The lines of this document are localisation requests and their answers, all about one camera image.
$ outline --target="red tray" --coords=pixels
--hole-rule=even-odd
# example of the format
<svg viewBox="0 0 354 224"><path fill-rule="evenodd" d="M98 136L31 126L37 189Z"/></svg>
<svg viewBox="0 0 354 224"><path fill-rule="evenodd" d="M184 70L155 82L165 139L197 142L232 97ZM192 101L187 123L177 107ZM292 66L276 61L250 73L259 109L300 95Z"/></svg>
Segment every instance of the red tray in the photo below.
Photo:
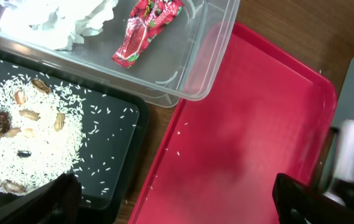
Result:
<svg viewBox="0 0 354 224"><path fill-rule="evenodd" d="M129 223L277 223L276 174L310 182L336 101L328 80L235 24L210 94L175 110Z"/></svg>

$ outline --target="wooden surface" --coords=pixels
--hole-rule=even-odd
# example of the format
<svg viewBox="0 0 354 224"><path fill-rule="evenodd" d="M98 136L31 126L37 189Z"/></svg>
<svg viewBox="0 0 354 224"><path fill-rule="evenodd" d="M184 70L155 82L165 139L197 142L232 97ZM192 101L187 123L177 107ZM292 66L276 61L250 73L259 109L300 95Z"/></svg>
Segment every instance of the wooden surface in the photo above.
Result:
<svg viewBox="0 0 354 224"><path fill-rule="evenodd" d="M316 71L340 92L354 57L354 0L242 0L236 21L252 28ZM150 106L151 123L141 162L116 223L127 223L173 109ZM314 173L319 178L322 160Z"/></svg>

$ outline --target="red candy wrapper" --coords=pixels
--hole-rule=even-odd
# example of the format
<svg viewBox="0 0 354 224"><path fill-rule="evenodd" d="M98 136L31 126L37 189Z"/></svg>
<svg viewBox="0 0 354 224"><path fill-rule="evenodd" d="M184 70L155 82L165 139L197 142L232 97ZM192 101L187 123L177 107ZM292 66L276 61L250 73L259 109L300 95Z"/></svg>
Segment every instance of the red candy wrapper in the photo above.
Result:
<svg viewBox="0 0 354 224"><path fill-rule="evenodd" d="M129 15L126 37L112 59L124 68L134 65L149 43L178 16L181 0L139 0Z"/></svg>

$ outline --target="pile of rice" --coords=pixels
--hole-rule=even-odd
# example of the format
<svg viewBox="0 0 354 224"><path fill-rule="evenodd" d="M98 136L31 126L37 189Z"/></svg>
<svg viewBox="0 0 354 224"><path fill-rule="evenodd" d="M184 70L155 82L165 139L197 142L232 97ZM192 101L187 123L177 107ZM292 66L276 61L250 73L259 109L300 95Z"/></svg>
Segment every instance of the pile of rice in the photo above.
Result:
<svg viewBox="0 0 354 224"><path fill-rule="evenodd" d="M0 111L9 114L11 128L31 128L35 133L34 138L18 134L0 139L0 192L4 193L8 193L3 188L7 180L24 186L26 191L16 195L25 195L68 172L79 160L78 150L85 137L82 133L85 99L74 95L69 86L55 86L51 94L43 94L29 80L26 75L0 83ZM22 106L14 99L17 90L26 95ZM40 119L22 117L19 111L24 109L39 113ZM65 114L65 125L56 132L54 123L59 112ZM18 151L29 151L31 156L21 158Z"/></svg>

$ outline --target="crumpled white tissue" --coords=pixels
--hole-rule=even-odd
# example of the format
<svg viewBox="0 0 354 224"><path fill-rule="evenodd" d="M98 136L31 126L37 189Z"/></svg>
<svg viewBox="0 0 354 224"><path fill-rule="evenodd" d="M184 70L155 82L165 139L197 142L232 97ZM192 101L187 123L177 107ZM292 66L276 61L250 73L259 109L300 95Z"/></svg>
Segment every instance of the crumpled white tissue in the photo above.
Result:
<svg viewBox="0 0 354 224"><path fill-rule="evenodd" d="M0 0L0 30L52 50L72 50L98 35L114 17L118 0Z"/></svg>

